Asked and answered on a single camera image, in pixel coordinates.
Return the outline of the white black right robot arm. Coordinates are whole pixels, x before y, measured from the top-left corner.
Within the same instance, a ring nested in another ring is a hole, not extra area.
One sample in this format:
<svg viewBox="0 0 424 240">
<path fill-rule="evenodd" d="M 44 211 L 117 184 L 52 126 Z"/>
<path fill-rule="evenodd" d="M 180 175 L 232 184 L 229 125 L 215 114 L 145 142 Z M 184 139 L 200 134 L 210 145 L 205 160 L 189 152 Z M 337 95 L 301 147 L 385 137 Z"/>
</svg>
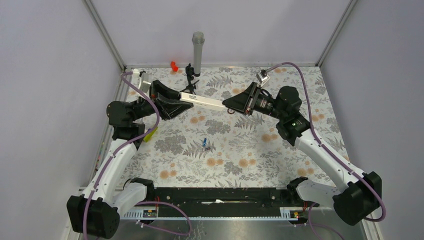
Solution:
<svg viewBox="0 0 424 240">
<path fill-rule="evenodd" d="M 354 226 L 373 211 L 383 208 L 382 180 L 374 171 L 366 173 L 332 151 L 300 113 L 302 101 L 295 87 L 283 86 L 276 97 L 253 82 L 243 92 L 223 100 L 234 112 L 250 116 L 254 111 L 278 120 L 281 138 L 311 158 L 333 181 L 334 187 L 298 177 L 287 185 L 287 201 L 304 201 L 335 210 L 346 224 Z"/>
</svg>

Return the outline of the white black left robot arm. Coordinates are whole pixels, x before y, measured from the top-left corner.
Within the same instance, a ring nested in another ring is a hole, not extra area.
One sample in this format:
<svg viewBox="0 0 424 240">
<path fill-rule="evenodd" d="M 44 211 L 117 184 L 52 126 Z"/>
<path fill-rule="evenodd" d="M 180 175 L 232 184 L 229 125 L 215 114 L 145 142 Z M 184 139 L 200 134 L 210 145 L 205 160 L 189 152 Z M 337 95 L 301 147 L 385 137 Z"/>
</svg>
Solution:
<svg viewBox="0 0 424 240">
<path fill-rule="evenodd" d="M 112 101 L 106 108 L 108 123 L 113 127 L 112 142 L 98 172 L 79 196 L 72 195 L 66 204 L 72 229 L 84 238 L 110 239 L 121 217 L 139 202 L 156 205 L 152 180 L 136 177 L 120 193 L 115 193 L 126 166 L 137 153 L 146 135 L 160 120 L 171 120 L 192 108 L 181 94 L 159 80 L 150 84 L 149 93 L 132 102 Z"/>
</svg>

